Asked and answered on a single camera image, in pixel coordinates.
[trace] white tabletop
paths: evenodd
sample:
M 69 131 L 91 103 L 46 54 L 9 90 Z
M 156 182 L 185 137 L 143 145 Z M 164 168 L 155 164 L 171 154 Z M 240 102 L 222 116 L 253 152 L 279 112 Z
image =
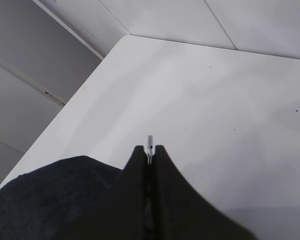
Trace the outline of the white tabletop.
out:
M 123 168 L 148 135 L 260 239 L 300 240 L 297 59 L 125 36 L 0 187 L 80 155 Z

